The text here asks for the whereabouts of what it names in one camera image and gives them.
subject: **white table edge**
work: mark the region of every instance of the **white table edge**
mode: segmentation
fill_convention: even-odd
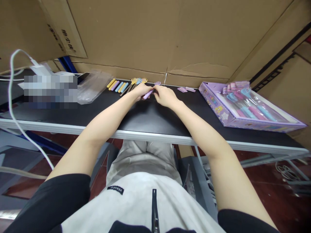
[[[43,122],[23,121],[23,120],[18,120],[18,122],[24,130],[34,130],[51,133],[79,135],[85,128],[84,126],[73,126],[73,125],[63,125],[63,124],[43,123]],[[11,119],[0,118],[0,128],[17,129],[17,126],[15,122]],[[112,136],[112,138],[141,140],[141,141],[157,141],[164,143],[196,146],[196,143],[194,142],[192,137],[144,133],[144,132],[125,131],[125,130],[117,130],[115,134]],[[227,142],[234,150],[244,150],[261,153],[275,153],[291,156],[302,155],[309,152],[305,148],[298,148],[298,147],[275,146],[257,143],[237,142],[237,141],[227,141]]]

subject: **white t-shirt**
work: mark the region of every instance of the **white t-shirt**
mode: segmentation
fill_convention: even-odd
[[[225,232],[175,180],[136,172],[106,187],[96,198],[62,223],[63,232],[109,232],[115,221],[152,228],[152,190],[160,232],[173,228],[196,232]]]

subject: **hand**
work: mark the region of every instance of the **hand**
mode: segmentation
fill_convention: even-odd
[[[158,94],[154,93],[154,96],[156,101],[162,106],[172,108],[174,105],[180,102],[174,91],[170,88],[155,85],[153,89],[158,91]]]
[[[140,83],[130,93],[134,94],[137,100],[140,100],[141,96],[147,94],[152,89],[153,89],[152,87],[146,86],[144,83]]]

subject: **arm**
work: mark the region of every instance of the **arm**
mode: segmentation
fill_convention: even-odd
[[[72,173],[91,176],[102,145],[115,133],[133,104],[151,89],[152,87],[141,83],[99,113],[74,141],[46,180]]]
[[[208,157],[218,209],[238,210],[276,228],[226,140],[206,121],[191,111],[175,93],[155,86],[157,102],[172,109],[189,130],[192,138]]]

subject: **fork handle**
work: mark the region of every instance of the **fork handle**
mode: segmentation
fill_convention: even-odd
[[[129,93],[131,90],[132,90],[132,87],[134,86],[134,84],[132,84],[131,86],[130,86],[130,88],[129,89],[127,89],[127,92],[126,93]]]
[[[147,99],[147,98],[151,95],[152,92],[153,92],[153,90],[151,90],[151,91],[149,91],[147,94],[145,94],[145,96],[143,97],[143,99]]]
[[[133,88],[131,89],[131,91],[134,90],[134,88],[135,88],[136,86],[137,86],[137,84],[134,84],[134,86],[133,86]]]
[[[121,97],[125,94],[125,93],[127,93],[127,90],[130,88],[130,86],[131,85],[128,85],[128,87],[124,90],[124,92],[120,95]]]

